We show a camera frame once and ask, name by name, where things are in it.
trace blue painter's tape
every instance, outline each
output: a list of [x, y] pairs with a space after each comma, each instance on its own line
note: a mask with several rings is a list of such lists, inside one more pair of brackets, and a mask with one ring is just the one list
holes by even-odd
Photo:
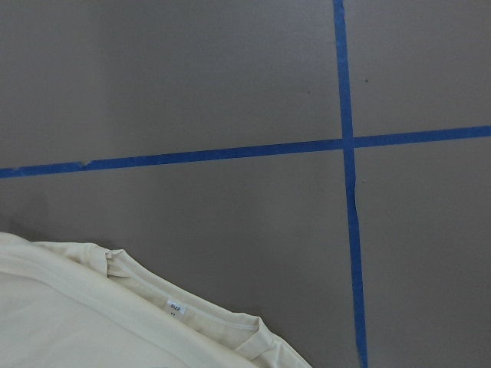
[[348, 210], [348, 231], [351, 257], [351, 287], [353, 291], [354, 327], [356, 345], [361, 366], [368, 367], [367, 338], [365, 329], [365, 309], [363, 293], [363, 274], [361, 270], [360, 226], [355, 202], [356, 167], [354, 162], [353, 121], [351, 112], [351, 91], [348, 66], [348, 43], [342, 0], [333, 0], [334, 30], [336, 33], [336, 53], [338, 60], [339, 100], [341, 107], [341, 126], [343, 130], [344, 183], [346, 185], [346, 205]]
[[0, 169], [0, 179], [60, 173], [75, 173], [125, 167], [166, 165], [172, 163], [193, 163], [219, 159], [237, 159], [255, 156], [285, 155], [317, 151], [342, 150], [342, 140], [316, 140], [300, 143], [282, 143], [265, 146], [248, 146], [206, 151], [167, 153], [155, 156], [124, 157], [119, 159], [99, 159], [83, 163], [55, 163], [52, 165], [24, 166]]
[[430, 130], [427, 132], [386, 134], [382, 136], [360, 136], [354, 138], [356, 148], [389, 146], [394, 144], [436, 142], [441, 140], [462, 140], [491, 136], [491, 126], [475, 126], [471, 128]]

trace neckline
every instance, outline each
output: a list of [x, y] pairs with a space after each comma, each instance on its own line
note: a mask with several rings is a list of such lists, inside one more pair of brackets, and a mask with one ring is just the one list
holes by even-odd
[[185, 308], [189, 308], [195, 313], [200, 314], [202, 317], [224, 324], [227, 327], [255, 331], [252, 336], [247, 338], [233, 350], [247, 360], [254, 360], [266, 350], [272, 348], [273, 335], [264, 324], [261, 317], [246, 313], [232, 312], [191, 294], [146, 269], [124, 249], [109, 250], [102, 247], [99, 248], [104, 250], [106, 261], [111, 260], [128, 272], [131, 277], [135, 278], [138, 282], [144, 284], [148, 288], [151, 288], [153, 291], [161, 293], [170, 299], [177, 299]]

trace cream t-shirt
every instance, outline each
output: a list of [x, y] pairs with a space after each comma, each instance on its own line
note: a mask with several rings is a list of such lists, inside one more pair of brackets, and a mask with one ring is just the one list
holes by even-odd
[[260, 317], [156, 276], [123, 249], [0, 232], [0, 367], [305, 368]]

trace gray surface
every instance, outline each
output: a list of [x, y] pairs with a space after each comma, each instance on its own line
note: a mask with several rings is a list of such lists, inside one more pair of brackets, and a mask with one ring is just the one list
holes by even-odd
[[0, 167], [341, 135], [332, 5], [0, 2]]
[[489, 366], [490, 147], [356, 152], [371, 366]]
[[314, 367], [358, 367], [341, 152], [0, 180], [0, 230], [125, 248], [260, 315]]
[[491, 123], [491, 2], [345, 1], [354, 133]]

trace clothing tag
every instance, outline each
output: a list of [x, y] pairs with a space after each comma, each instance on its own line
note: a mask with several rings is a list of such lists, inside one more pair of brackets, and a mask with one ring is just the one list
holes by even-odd
[[170, 299], [167, 301], [164, 310], [172, 317], [175, 317], [178, 320], [181, 320], [181, 318], [183, 318], [183, 315], [186, 313], [185, 307], [180, 305], [178, 301], [172, 301]]

